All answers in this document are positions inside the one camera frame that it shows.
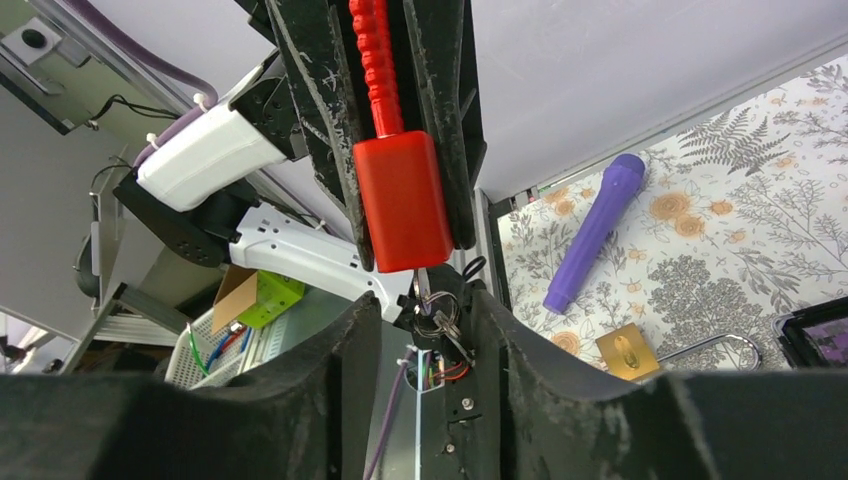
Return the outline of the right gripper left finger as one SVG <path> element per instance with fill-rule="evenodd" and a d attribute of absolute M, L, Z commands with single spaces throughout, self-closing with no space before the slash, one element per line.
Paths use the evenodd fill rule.
<path fill-rule="evenodd" d="M 361 295 L 224 387 L 141 374 L 5 375 L 5 479 L 358 479 L 383 321 Z"/>

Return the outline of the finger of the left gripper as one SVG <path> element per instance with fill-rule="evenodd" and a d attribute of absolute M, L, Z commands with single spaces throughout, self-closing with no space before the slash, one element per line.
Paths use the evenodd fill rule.
<path fill-rule="evenodd" d="M 424 129 L 433 138 L 457 250 L 476 245 L 473 188 L 484 139 L 472 2 L 406 1 L 405 20 Z"/>
<path fill-rule="evenodd" d="M 363 138 L 339 12 L 326 1 L 267 1 L 271 27 L 316 182 L 352 229 L 361 265 L 375 269 L 353 164 Z"/>

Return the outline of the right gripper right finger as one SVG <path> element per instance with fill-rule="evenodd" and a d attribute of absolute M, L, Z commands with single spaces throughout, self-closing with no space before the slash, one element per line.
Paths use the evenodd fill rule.
<path fill-rule="evenodd" d="M 843 371 L 672 371 L 634 384 L 542 338 L 485 291 L 471 322 L 474 479 L 847 475 Z"/>

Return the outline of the red cable lock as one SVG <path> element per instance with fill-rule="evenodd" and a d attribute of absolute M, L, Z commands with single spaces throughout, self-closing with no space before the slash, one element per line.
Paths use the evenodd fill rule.
<path fill-rule="evenodd" d="M 404 125 L 387 3 L 350 1 L 348 8 L 375 130 L 354 145 L 353 159 L 376 266 L 424 273 L 453 250 L 435 143 Z"/>

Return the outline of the silver keys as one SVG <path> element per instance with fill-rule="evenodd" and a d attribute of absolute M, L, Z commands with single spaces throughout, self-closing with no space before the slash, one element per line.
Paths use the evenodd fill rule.
<path fill-rule="evenodd" d="M 446 339 L 466 366 L 474 366 L 472 353 L 462 344 L 459 298 L 450 291 L 434 291 L 423 268 L 414 271 L 412 285 L 417 299 L 413 330 L 423 338 Z"/>

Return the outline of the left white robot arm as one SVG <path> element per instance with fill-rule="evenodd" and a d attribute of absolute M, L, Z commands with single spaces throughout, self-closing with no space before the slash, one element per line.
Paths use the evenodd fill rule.
<path fill-rule="evenodd" d="M 219 106 L 164 141 L 114 195 L 194 264 L 290 275 L 352 300 L 373 291 L 383 318 L 394 321 L 413 280 L 376 270 L 375 237 L 354 171 L 354 143 L 369 127 L 349 7 L 344 1 L 245 1 L 242 8 L 276 51 Z M 404 120 L 434 137 L 454 246 L 470 249 L 477 241 L 472 185 L 486 152 L 472 7 L 467 1 L 391 1 L 388 21 Z M 266 166 L 304 157 L 350 221 L 352 241 L 309 232 L 248 182 Z"/>

